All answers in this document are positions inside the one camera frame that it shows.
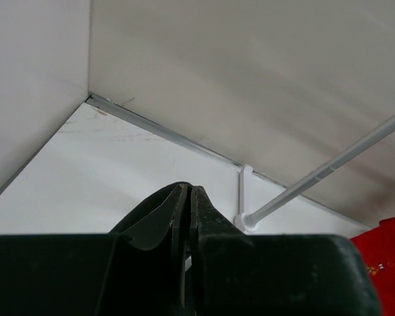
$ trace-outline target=red fabric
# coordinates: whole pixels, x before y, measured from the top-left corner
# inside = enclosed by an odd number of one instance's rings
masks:
[[[377,289],[384,316],[395,316],[395,217],[365,232],[352,242],[361,252]]]

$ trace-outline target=tension rod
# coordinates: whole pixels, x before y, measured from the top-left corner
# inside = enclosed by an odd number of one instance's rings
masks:
[[[336,157],[321,165],[293,186],[283,191],[283,193],[271,200],[268,204],[264,205],[256,212],[246,215],[244,217],[244,223],[249,227],[255,227],[261,219],[264,219],[266,216],[276,211],[296,196],[299,196],[307,189],[310,189],[316,183],[336,171],[339,167],[346,164],[354,157],[357,157],[360,153],[363,153],[366,149],[369,149],[371,146],[375,145],[377,142],[381,141],[393,132],[395,132],[395,115],[377,126],[374,130],[362,137],[362,139],[358,140],[349,148],[339,153]]]

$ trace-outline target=white ceiling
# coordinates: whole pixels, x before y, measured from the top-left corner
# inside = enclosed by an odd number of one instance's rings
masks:
[[[395,0],[93,0],[90,90],[290,185],[395,113]],[[395,215],[395,134],[307,192]]]

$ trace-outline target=white surface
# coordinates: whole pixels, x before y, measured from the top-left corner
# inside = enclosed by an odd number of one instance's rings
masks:
[[[250,202],[253,199],[253,168],[244,165],[238,174],[238,214],[234,218],[234,225],[245,234],[258,231],[257,223],[249,226],[245,219],[250,214]]]
[[[284,185],[395,113],[395,1],[92,3],[91,91]],[[394,216],[395,135],[307,195]]]
[[[90,0],[0,0],[0,186],[88,94]]]
[[[0,234],[108,232],[141,200],[176,181],[202,185],[230,221],[238,170],[83,104],[0,196]],[[252,176],[250,208],[282,188]],[[260,222],[262,233],[364,228],[303,198]]]

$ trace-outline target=white plastic bracket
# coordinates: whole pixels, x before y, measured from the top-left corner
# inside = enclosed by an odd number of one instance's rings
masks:
[[[250,194],[251,194],[251,178],[253,168],[249,165],[244,165],[240,170],[238,183],[238,215],[234,219],[234,224],[245,234],[253,234],[257,232],[257,225],[250,227],[246,224],[244,217],[250,213]]]

